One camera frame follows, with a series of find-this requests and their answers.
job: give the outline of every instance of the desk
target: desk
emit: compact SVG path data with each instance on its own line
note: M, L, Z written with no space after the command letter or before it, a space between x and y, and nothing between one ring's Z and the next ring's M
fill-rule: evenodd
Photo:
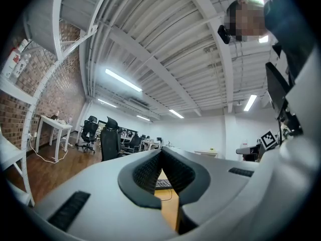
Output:
M163 170L158 179L167 179L167 176ZM179 196L173 189L155 190L154 196L162 200L162 215L171 228L176 230L179 210Z
M131 140L131 138L121 136L120 139Z
M194 151L194 153L200 154L200 155L208 155L208 156L212 156L212 157L217 156L217 152L215 150L208 150L208 151L198 150L198 151Z
M160 144L155 144L154 142L142 140L142 141L140 142L139 151L141 151L141 145L142 145L142 143L148 144L148 150L151 149L151 146L152 146L152 145L158 146L157 149L161 148L161 145L160 145Z
M36 140L36 152L39 151L39 140L40 140L40 135L41 135L42 124L44 122L47 123L48 125L52 126L50 141L49 141L50 146L52 145L52 139L54 136L54 129L59 130L58 136L57 136L56 151L55 151L55 162L58 162L58 152L59 152L61 133L63 130L68 130L67 137L66 137L66 143L65 143L65 152L66 152L67 148L68 148L69 135L70 135L70 131L71 131L72 126L68 125L68 124L61 124L61 123L57 122L56 120L50 119L50 118L42 115L40 123L39 123L39 127L38 127L38 134L37 134L37 140Z

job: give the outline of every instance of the black office chair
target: black office chair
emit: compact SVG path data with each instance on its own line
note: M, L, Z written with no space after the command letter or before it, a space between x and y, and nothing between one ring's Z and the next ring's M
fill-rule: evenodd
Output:
M120 135L118 123L110 118L100 134L101 161L108 161L118 157L120 151Z
M82 133L81 133L81 138L84 141L83 143L86 143L86 145L77 146L77 147L82 147L84 152L87 151L87 149L89 149L95 153L95 150L89 144L96 141L97 129L98 129L97 123L85 120L84 128L82 129Z
M129 143L125 143L124 153L125 154L133 154L139 152L139 146L140 146L141 138L135 134Z
M90 122L98 123L98 119L95 116L89 116L88 120Z

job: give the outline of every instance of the wooden floor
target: wooden floor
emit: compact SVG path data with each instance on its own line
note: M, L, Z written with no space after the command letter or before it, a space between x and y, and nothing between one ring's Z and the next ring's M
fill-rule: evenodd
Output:
M89 152L83 153L82 149L74 147L76 136L76 133L72 133L70 135L69 143L71 143L73 147L68 147L66 157L59 161L59 163L52 164L45 162L35 153L27 157L29 184L36 204L51 190L75 176L83 169L101 162L101 151L99 146L94 145L96 151L95 154ZM51 157L55 156L55 148L56 142L53 142L52 146L46 146L39 149L38 154L48 161L53 161ZM62 150L62 146L60 146L59 159L63 158L64 155L65 152ZM14 185L25 190L23 179L14 167L8 168L5 171L5 176ZM155 192L155 196L162 200L162 215L169 225L175 229L179 197L173 189L157 190Z

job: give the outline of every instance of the bottle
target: bottle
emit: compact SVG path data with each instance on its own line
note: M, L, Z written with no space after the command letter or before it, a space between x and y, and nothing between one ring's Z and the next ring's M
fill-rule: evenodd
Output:
M20 59L18 64L15 66L15 70L13 71L13 76L18 78L22 71L25 69L27 64L29 63L29 59L31 58L31 54L25 54L23 58Z
M2 75L9 78L11 73L14 71L15 66L17 65L19 60L20 60L20 52L18 49L14 48L11 51L5 65L4 65L4 68L2 69Z
M28 41L26 39L23 39L18 48L13 48L3 67L2 75L10 78L10 75L15 70L15 67L20 60L21 52L26 48L27 45Z

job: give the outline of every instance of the computer monitor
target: computer monitor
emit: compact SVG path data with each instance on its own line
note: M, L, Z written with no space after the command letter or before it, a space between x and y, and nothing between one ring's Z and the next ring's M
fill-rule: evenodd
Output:
M285 96L290 91L290 87L281 73L268 62L265 65L267 78L267 91L271 98L272 106L275 110L276 118L279 118L282 109L287 106Z
M107 123L106 123L106 122L103 122L102 120L99 120L99 121L98 121L98 127L101 128L101 129L103 129L103 128L106 126L106 124L107 124Z

